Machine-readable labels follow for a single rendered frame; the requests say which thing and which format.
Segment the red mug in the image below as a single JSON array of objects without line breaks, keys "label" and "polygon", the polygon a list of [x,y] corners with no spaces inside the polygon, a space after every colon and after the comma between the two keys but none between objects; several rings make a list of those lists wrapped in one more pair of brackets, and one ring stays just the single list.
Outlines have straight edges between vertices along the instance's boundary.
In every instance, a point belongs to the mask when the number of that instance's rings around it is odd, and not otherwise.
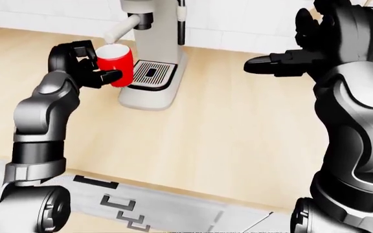
[{"label": "red mug", "polygon": [[126,87],[133,82],[133,54],[123,44],[107,44],[97,48],[97,65],[100,70],[119,70],[122,77],[111,83],[113,87]]}]

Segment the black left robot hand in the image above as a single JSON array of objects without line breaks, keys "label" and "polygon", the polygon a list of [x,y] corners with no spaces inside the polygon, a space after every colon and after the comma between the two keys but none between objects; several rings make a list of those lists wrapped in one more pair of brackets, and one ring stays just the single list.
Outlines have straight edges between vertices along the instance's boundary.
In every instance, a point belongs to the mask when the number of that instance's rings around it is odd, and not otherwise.
[{"label": "black left robot hand", "polygon": [[100,89],[119,81],[120,70],[103,70],[97,65],[97,55],[91,40],[80,40],[54,46],[48,58],[48,71],[64,71],[79,88]]}]

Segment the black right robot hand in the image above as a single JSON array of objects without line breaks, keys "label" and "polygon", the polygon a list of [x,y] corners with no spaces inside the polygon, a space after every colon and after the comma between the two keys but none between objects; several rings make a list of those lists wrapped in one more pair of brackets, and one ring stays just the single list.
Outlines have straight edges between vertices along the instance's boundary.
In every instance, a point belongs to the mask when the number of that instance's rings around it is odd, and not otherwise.
[{"label": "black right robot hand", "polygon": [[318,80],[337,65],[367,60],[371,31],[365,8],[350,0],[315,0],[314,6],[322,21],[304,8],[295,17],[300,50],[252,58],[244,63],[244,71],[276,77],[308,73]]}]

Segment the white coffee machine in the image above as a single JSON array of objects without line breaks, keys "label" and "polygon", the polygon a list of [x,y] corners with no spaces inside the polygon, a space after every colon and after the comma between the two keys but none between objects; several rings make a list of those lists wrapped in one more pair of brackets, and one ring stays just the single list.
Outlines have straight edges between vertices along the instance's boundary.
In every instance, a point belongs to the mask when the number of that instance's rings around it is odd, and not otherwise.
[{"label": "white coffee machine", "polygon": [[134,81],[121,89],[121,105],[140,110],[169,108],[176,97],[187,56],[185,0],[119,0],[128,17],[104,34],[106,43],[117,42],[134,31],[138,61]]}]

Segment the white cabinet drawer front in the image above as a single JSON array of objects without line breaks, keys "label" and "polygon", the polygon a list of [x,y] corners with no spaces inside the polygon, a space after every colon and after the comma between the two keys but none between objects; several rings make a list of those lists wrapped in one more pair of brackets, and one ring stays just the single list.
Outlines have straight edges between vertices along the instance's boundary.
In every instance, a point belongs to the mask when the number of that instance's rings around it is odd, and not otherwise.
[{"label": "white cabinet drawer front", "polygon": [[[142,225],[150,225],[150,230],[167,232],[270,232],[281,231],[274,227],[273,213],[238,205],[210,201],[189,195],[171,194],[119,184],[116,190],[74,182],[75,175],[62,175],[43,183],[44,186],[62,186],[71,193],[71,210],[77,213],[116,219],[118,211],[124,216],[137,219],[144,216]],[[133,211],[126,211],[100,205],[104,194],[126,197],[136,201]]]}]

